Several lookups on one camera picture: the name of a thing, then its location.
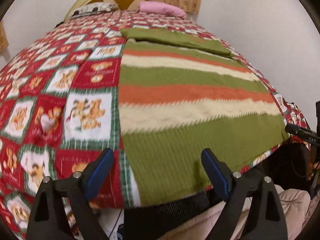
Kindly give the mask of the striped green orange cream sweater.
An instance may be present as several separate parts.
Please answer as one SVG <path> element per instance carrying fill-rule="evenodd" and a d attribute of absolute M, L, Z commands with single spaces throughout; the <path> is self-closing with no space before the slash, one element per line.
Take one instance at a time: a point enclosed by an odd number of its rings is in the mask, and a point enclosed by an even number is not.
<path fill-rule="evenodd" d="M 217 40 L 123 29 L 120 178 L 127 207 L 176 201 L 210 187 L 201 152 L 231 169 L 285 142 L 280 96 Z"/>

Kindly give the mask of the beige quilted garment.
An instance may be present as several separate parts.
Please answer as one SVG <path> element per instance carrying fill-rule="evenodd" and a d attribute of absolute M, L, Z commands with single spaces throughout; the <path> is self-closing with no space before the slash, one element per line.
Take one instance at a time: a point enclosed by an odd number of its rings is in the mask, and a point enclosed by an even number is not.
<path fill-rule="evenodd" d="M 288 239 L 295 239 L 313 215 L 319 203 L 319 195 L 311 198 L 310 194 L 304 190 L 284 190 L 279 185 L 274 187 L 282 210 L 277 210 L 275 198 L 269 193 L 265 218 L 278 220 L 279 215 L 282 213 L 286 221 Z M 195 218 L 165 233 L 160 239 L 205 239 L 216 224 L 225 204 L 224 201 L 218 203 Z"/>

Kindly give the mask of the red patchwork teddy bedspread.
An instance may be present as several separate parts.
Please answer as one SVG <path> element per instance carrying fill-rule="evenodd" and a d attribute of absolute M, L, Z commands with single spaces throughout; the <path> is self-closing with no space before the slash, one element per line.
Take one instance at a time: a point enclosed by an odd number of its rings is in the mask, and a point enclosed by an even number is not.
<path fill-rule="evenodd" d="M 95 209 L 127 207 L 120 178 L 120 67 L 123 29 L 165 29 L 217 40 L 281 98 L 285 125 L 306 127 L 300 109 L 228 44 L 179 17 L 116 11 L 69 20 L 18 53 L 1 70 L 1 218 L 25 239 L 31 205 L 44 177 L 83 171 L 101 151 L 114 164 Z"/>

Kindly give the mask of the beige side curtain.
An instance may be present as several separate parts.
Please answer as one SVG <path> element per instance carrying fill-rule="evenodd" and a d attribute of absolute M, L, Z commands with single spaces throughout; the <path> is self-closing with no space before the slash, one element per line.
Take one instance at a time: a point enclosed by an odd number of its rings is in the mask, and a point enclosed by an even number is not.
<path fill-rule="evenodd" d="M 5 50 L 9 45 L 5 30 L 4 30 L 4 24 L 3 21 L 0 23 L 0 52 Z"/>

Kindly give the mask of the pink pillow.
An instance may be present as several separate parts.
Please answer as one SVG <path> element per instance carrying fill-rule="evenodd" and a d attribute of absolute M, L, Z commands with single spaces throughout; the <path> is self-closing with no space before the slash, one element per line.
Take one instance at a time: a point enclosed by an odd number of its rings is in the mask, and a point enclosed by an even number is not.
<path fill-rule="evenodd" d="M 185 18 L 186 13 L 183 9 L 163 2 L 143 1 L 138 5 L 139 12 L 149 14 L 161 14 L 171 17 Z"/>

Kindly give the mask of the white car print pillow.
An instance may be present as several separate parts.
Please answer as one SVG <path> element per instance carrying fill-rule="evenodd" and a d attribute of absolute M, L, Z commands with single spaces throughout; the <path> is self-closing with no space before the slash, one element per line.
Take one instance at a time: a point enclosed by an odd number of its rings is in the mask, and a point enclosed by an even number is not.
<path fill-rule="evenodd" d="M 91 14 L 97 14 L 100 12 L 111 12 L 113 10 L 118 9 L 117 3 L 106 3 L 106 2 L 95 2 L 95 3 L 89 3 L 87 5 L 83 5 L 81 7 L 78 7 L 74 10 L 72 10 L 68 17 L 81 17 L 81 16 L 87 16 Z"/>

